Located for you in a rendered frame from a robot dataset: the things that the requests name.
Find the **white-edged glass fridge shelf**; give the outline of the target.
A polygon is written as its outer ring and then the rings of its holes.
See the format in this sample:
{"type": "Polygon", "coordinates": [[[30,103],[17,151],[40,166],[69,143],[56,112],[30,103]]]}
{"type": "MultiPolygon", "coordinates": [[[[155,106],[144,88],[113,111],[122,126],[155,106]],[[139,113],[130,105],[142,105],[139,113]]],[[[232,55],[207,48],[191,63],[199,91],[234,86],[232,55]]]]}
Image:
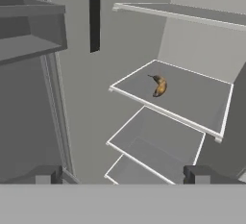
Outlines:
{"type": "Polygon", "coordinates": [[[234,85],[168,62],[152,60],[110,85],[109,90],[210,134],[221,142],[234,85]],[[167,90],[160,97],[153,96],[157,83],[151,75],[166,79],[167,90]]]}
{"type": "Polygon", "coordinates": [[[246,14],[171,3],[114,3],[114,11],[142,12],[246,32],[246,14]]]}
{"type": "Polygon", "coordinates": [[[143,106],[106,144],[170,185],[181,184],[184,166],[195,165],[205,133],[143,106]]]}
{"type": "Polygon", "coordinates": [[[116,185],[166,185],[166,182],[140,164],[121,155],[105,174],[116,185]]]}

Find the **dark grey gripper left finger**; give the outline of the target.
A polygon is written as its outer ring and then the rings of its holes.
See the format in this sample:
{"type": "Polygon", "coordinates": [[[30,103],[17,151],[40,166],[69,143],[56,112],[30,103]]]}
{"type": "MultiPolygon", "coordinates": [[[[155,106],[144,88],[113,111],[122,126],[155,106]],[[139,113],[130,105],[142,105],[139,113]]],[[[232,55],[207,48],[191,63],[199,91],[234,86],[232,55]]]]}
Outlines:
{"type": "Polygon", "coordinates": [[[28,173],[9,179],[10,184],[53,185],[62,183],[61,165],[39,165],[28,173]]]}

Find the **grey fridge door bin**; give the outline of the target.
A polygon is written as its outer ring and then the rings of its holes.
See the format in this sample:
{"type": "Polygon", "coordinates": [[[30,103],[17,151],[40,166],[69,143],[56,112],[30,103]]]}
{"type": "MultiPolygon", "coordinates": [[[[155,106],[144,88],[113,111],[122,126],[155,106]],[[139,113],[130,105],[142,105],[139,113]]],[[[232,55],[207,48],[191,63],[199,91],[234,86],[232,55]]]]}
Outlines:
{"type": "Polygon", "coordinates": [[[0,64],[66,48],[65,5],[42,0],[0,0],[0,64]]]}

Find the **grey fridge door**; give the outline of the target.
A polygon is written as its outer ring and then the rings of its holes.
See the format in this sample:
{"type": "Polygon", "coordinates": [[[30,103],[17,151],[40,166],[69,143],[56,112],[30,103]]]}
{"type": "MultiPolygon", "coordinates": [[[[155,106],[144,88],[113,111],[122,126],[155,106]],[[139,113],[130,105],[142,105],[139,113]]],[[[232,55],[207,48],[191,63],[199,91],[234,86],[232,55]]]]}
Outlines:
{"type": "Polygon", "coordinates": [[[9,179],[39,165],[61,165],[62,183],[79,182],[71,155],[59,53],[0,64],[0,184],[9,184],[9,179]]]}

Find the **brown-spotted yellow banana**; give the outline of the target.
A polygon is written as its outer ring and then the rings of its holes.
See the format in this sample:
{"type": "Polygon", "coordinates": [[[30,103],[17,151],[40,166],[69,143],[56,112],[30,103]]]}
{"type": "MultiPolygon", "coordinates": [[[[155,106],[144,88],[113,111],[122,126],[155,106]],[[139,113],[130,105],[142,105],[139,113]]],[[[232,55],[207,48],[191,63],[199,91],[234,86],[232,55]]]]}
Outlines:
{"type": "Polygon", "coordinates": [[[167,90],[167,82],[164,77],[160,75],[151,75],[151,78],[157,83],[157,87],[153,93],[154,97],[162,96],[167,90]]]}

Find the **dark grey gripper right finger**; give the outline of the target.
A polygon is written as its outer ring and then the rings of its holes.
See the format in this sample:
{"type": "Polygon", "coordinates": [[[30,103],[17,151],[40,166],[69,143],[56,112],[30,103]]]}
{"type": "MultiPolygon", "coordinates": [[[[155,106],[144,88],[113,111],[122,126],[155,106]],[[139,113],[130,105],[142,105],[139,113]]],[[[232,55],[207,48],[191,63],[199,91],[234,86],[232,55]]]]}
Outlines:
{"type": "Polygon", "coordinates": [[[236,185],[240,181],[221,175],[207,165],[186,165],[184,184],[193,185],[236,185]]]}

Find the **grey fridge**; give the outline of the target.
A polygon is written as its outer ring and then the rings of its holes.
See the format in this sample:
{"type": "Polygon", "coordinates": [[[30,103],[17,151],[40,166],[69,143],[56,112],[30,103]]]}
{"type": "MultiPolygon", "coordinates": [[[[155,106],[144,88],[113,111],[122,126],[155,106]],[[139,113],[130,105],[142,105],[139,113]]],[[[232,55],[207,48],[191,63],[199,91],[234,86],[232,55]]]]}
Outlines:
{"type": "Polygon", "coordinates": [[[119,154],[107,140],[139,109],[109,87],[153,59],[231,82],[246,62],[246,32],[141,12],[115,3],[173,3],[246,13],[246,0],[52,0],[66,8],[68,48],[58,56],[73,167],[103,184],[119,154]]]}

